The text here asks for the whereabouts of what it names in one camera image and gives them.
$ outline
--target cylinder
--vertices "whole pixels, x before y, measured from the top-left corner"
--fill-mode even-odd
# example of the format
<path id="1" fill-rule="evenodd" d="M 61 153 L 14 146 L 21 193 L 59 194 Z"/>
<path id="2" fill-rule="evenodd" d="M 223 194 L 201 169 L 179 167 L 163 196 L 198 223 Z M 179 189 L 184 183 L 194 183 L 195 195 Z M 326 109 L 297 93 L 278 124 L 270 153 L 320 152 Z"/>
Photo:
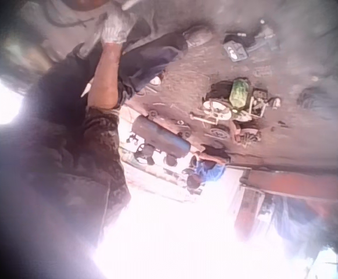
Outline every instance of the cylinder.
<path id="1" fill-rule="evenodd" d="M 131 130 L 139 137 L 144 138 L 146 144 L 151 144 L 156 149 L 176 158 L 185 157 L 191 149 L 191 144 L 188 141 L 143 115 L 136 118 Z"/>

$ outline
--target person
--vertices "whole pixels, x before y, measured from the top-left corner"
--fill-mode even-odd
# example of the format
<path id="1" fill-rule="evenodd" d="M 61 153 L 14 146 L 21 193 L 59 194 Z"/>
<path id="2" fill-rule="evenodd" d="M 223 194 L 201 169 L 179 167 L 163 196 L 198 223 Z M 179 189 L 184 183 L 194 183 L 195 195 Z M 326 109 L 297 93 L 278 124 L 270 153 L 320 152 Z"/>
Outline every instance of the person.
<path id="1" fill-rule="evenodd" d="M 0 126 L 0 277 L 103 278 L 92 253 L 130 200 L 119 156 L 119 108 L 207 27 L 171 33 L 129 52 L 133 17 L 110 3 L 101 42 L 81 45 Z M 81 97 L 94 78 L 89 93 Z"/>
<path id="2" fill-rule="evenodd" d="M 226 170 L 230 158 L 224 149 L 205 146 L 202 152 L 195 152 L 190 165 L 193 171 L 187 177 L 187 188 L 190 191 L 198 189 L 207 181 L 218 181 Z"/>

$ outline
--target concrete floor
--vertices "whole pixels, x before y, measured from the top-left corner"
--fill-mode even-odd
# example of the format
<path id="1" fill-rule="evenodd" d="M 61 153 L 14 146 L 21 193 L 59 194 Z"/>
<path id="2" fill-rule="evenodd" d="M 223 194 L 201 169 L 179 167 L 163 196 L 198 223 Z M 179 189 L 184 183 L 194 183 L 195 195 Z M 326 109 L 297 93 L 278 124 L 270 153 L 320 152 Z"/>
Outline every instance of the concrete floor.
<path id="1" fill-rule="evenodd" d="M 191 49 L 182 60 L 172 63 L 157 94 L 147 90 L 146 96 L 137 96 L 127 105 L 143 114 L 157 110 L 163 117 L 158 121 L 173 131 L 177 128 L 172 119 L 184 120 L 192 130 L 189 141 L 200 147 L 201 143 L 213 143 L 204 136 L 210 126 L 191 121 L 189 112 L 199 112 L 201 98 L 211 84 L 247 77 L 252 85 L 267 89 L 269 96 L 281 97 L 282 107 L 267 110 L 265 117 L 255 123 L 262 131 L 261 142 L 246 149 L 224 142 L 233 154 L 233 162 L 338 168 L 338 77 L 331 75 L 338 73 L 335 0 L 143 0 L 132 11 L 148 22 L 152 17 L 156 22 L 155 32 L 147 40 L 197 23 L 209 24 L 216 35 L 211 42 Z M 50 28 L 40 15 L 33 15 L 37 28 L 62 55 L 92 30 L 92 23 L 87 29 Z M 85 19 L 90 13 L 74 12 L 73 16 Z M 259 49 L 247 60 L 233 63 L 221 44 L 224 33 L 252 32 L 262 17 L 273 23 L 281 50 L 273 53 Z M 325 88 L 329 97 L 323 109 L 304 110 L 297 105 L 297 98 L 304 88 L 313 85 Z M 167 105 L 154 106 L 155 102 Z M 280 127 L 278 121 L 288 128 Z"/>

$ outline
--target dirt floor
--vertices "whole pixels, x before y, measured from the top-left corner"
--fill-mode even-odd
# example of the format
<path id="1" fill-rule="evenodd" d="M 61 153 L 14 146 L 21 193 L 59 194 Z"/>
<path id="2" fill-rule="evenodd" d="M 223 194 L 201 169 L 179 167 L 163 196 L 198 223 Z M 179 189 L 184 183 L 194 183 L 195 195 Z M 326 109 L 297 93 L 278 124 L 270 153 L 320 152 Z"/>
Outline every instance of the dirt floor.
<path id="1" fill-rule="evenodd" d="M 132 11 L 151 23 L 154 32 L 147 40 L 197 23 L 209 24 L 216 35 L 211 42 L 189 50 L 182 60 L 172 63 L 157 93 L 146 90 L 145 96 L 137 96 L 127 105 L 143 114 L 155 109 L 162 118 L 157 121 L 173 131 L 178 131 L 174 120 L 183 120 L 190 126 L 189 141 L 196 147 L 201 143 L 213 144 L 215 139 L 204 136 L 210 125 L 190 120 L 190 111 L 200 112 L 201 98 L 212 84 L 247 77 L 253 86 L 267 89 L 269 96 L 281 97 L 282 107 L 267 109 L 265 117 L 254 123 L 262 131 L 261 142 L 244 149 L 223 141 L 233 154 L 233 163 L 338 169 L 337 2 L 143 0 Z M 31 20 L 60 56 L 82 42 L 92 28 L 92 22 L 87 29 L 54 28 L 34 15 L 32 11 Z M 72 15 L 80 19 L 90 17 L 90 13 Z M 280 51 L 265 47 L 251 53 L 247 60 L 232 62 L 221 44 L 225 32 L 253 32 L 260 18 L 273 23 Z M 327 92 L 315 110 L 297 105 L 302 90 L 310 86 Z"/>

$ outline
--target ground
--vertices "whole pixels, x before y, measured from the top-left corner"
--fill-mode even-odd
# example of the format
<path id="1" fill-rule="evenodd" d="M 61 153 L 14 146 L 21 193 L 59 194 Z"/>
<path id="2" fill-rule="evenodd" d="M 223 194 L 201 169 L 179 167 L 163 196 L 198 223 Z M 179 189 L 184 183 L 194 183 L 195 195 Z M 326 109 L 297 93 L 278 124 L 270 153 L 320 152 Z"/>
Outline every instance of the ground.
<path id="1" fill-rule="evenodd" d="M 56 8 L 58 21 L 85 20 L 104 11 L 81 13 Z M 157 93 L 147 90 L 128 102 L 140 113 L 155 109 L 158 122 L 177 131 L 173 119 L 183 120 L 191 128 L 188 139 L 194 146 L 211 144 L 205 137 L 210 126 L 190 120 L 189 113 L 199 113 L 201 98 L 211 84 L 236 77 L 247 77 L 253 86 L 268 90 L 269 96 L 282 98 L 282 107 L 268 109 L 254 124 L 262 131 L 262 141 L 244 149 L 224 141 L 234 164 L 282 166 L 295 168 L 338 169 L 338 2 L 334 0 L 142 0 L 131 11 L 152 24 L 153 33 L 146 41 L 162 34 L 184 30 L 193 24 L 209 24 L 213 40 L 189 50 L 180 61 L 172 63 Z M 26 7 L 22 14 L 39 30 L 58 55 L 65 56 L 92 32 L 94 22 L 84 27 L 57 28 L 43 17 L 39 6 Z M 226 31 L 253 32 L 260 18 L 268 19 L 277 33 L 281 50 L 259 49 L 244 61 L 234 63 L 221 42 Z M 321 109 L 307 110 L 297 105 L 301 91 L 319 86 L 328 92 Z M 286 126 L 278 124 L 283 121 Z"/>

